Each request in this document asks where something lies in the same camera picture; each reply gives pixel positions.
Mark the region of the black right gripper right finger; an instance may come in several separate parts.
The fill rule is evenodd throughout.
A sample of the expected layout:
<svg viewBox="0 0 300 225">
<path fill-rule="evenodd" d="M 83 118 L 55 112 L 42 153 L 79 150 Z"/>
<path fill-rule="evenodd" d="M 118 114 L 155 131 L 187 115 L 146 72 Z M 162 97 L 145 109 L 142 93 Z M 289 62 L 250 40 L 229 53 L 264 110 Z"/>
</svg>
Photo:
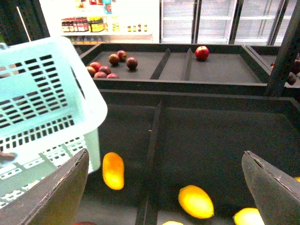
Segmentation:
<svg viewBox="0 0 300 225">
<path fill-rule="evenodd" d="M 298 225 L 300 182 L 251 151 L 244 152 L 241 166 L 263 222 L 266 225 Z"/>
</svg>

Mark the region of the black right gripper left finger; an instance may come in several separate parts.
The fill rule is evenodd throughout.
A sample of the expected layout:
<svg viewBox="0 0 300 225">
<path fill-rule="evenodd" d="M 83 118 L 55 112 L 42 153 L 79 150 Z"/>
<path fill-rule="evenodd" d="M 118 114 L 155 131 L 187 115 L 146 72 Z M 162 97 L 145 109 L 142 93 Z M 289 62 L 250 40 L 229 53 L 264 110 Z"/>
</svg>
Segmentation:
<svg viewBox="0 0 300 225">
<path fill-rule="evenodd" d="M 89 153 L 79 151 L 41 182 L 0 210 L 2 225 L 71 225 L 88 177 Z"/>
</svg>

